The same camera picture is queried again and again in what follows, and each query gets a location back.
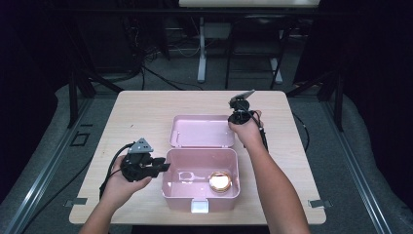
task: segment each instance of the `gold object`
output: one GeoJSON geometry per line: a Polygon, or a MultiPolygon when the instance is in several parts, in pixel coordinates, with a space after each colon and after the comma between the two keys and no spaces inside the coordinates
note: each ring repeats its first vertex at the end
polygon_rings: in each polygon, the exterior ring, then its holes
{"type": "Polygon", "coordinates": [[[226,192],[231,187],[231,177],[225,172],[215,172],[209,177],[209,186],[215,192],[226,192]]]}

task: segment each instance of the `white desk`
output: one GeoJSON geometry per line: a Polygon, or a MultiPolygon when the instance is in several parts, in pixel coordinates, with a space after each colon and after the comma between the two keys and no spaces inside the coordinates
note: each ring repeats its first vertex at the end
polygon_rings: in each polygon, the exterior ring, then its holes
{"type": "MultiPolygon", "coordinates": [[[[109,164],[125,144],[145,137],[154,148],[152,157],[166,157],[173,117],[181,114],[230,115],[228,101],[234,91],[127,91],[121,92],[97,146],[79,191],[85,205],[74,205],[70,221],[84,223],[98,203],[99,186],[109,164]]],[[[311,208],[319,193],[298,135],[291,110],[282,92],[255,92],[248,101],[263,111],[269,151],[297,190],[310,224],[325,222],[325,212],[311,208]]],[[[170,210],[162,195],[162,174],[134,193],[113,216],[112,223],[136,225],[264,225],[266,224],[249,156],[236,138],[241,193],[230,212],[191,214],[170,210]]]]}
{"type": "MultiPolygon", "coordinates": [[[[317,8],[319,0],[179,0],[179,7],[185,8],[317,8]]],[[[198,66],[198,82],[206,80],[207,56],[205,50],[205,24],[200,19],[200,64],[198,66]]],[[[277,61],[271,59],[273,69],[277,61]]],[[[282,83],[282,76],[277,74],[276,83],[282,83]]]]}

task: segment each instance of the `gray carpet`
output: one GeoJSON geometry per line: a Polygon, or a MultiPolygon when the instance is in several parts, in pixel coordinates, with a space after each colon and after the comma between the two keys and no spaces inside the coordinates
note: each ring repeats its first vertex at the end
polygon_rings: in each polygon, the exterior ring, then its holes
{"type": "MultiPolygon", "coordinates": [[[[170,61],[159,56],[154,61],[147,62],[146,65],[170,80],[191,83],[201,86],[204,90],[223,90],[225,59],[221,56],[222,50],[220,49],[222,47],[220,45],[222,46],[218,41],[212,43],[209,47],[206,82],[203,84],[196,82],[198,72],[197,56],[186,58],[176,53],[172,54],[170,61]]],[[[284,83],[276,86],[275,90],[288,92],[294,88],[292,79],[303,45],[304,42],[301,40],[290,40],[282,66],[284,83]]],[[[172,90],[168,84],[153,75],[146,74],[145,77],[145,90],[172,90]]],[[[230,81],[230,90],[268,90],[270,83],[271,80],[233,79],[230,81]]],[[[140,90],[141,84],[141,75],[118,83],[120,87],[126,90],[140,90]]],[[[179,86],[188,90],[197,89],[193,86],[179,86]]],[[[74,130],[74,133],[78,133],[78,135],[89,137],[84,146],[67,145],[67,147],[64,147],[57,170],[37,204],[35,212],[39,211],[43,204],[74,177],[94,155],[94,150],[116,98],[112,92],[101,85],[95,84],[95,88],[98,91],[95,99],[87,101],[80,97],[80,102],[89,108],[74,130]]],[[[311,230],[313,233],[377,233],[349,171],[345,153],[337,135],[335,135],[334,127],[328,122],[330,116],[323,108],[325,103],[318,102],[313,96],[316,90],[317,88],[314,88],[302,97],[289,99],[292,111],[302,119],[310,133],[307,156],[320,197],[324,200],[330,200],[333,204],[332,208],[325,210],[327,214],[326,223],[312,225],[311,230]]],[[[44,165],[53,157],[60,140],[66,135],[69,117],[67,87],[63,87],[56,94],[59,98],[56,116],[19,181],[0,206],[0,230],[8,230],[13,224],[13,218],[19,212],[21,203],[24,201],[30,187],[41,173],[44,165]]],[[[305,145],[308,139],[304,127],[299,121],[296,123],[303,145],[305,145]]],[[[357,160],[391,230],[393,233],[400,234],[413,233],[411,213],[403,207],[403,204],[395,197],[386,181],[375,168],[368,133],[357,113],[357,109],[347,98],[344,101],[343,126],[345,135],[357,156],[357,160]]],[[[81,136],[74,141],[75,144],[82,143],[81,136]]],[[[72,142],[74,137],[71,136],[68,144],[72,142]]],[[[80,226],[71,224],[68,221],[70,208],[66,208],[64,204],[67,200],[72,200],[77,196],[85,173],[86,171],[83,171],[66,189],[57,195],[50,205],[30,223],[25,233],[64,234],[78,232],[80,226]]],[[[131,226],[111,226],[111,233],[130,232],[131,226]]]]}

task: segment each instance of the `box latch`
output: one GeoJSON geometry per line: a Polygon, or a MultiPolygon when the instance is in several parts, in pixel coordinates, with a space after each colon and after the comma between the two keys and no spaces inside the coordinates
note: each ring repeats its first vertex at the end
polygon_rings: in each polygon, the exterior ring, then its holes
{"type": "Polygon", "coordinates": [[[207,214],[209,212],[209,203],[206,198],[194,198],[191,202],[191,213],[207,214]]]}

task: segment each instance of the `forearm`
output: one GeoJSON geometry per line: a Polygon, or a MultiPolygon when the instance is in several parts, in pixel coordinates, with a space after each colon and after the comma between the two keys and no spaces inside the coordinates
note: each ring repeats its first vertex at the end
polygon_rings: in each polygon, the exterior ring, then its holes
{"type": "Polygon", "coordinates": [[[109,232],[112,215],[115,212],[116,209],[111,206],[106,206],[101,203],[97,204],[79,233],[107,234],[109,232]]]}
{"type": "Polygon", "coordinates": [[[252,144],[246,149],[271,233],[309,233],[302,205],[289,179],[262,143],[252,144]]]}

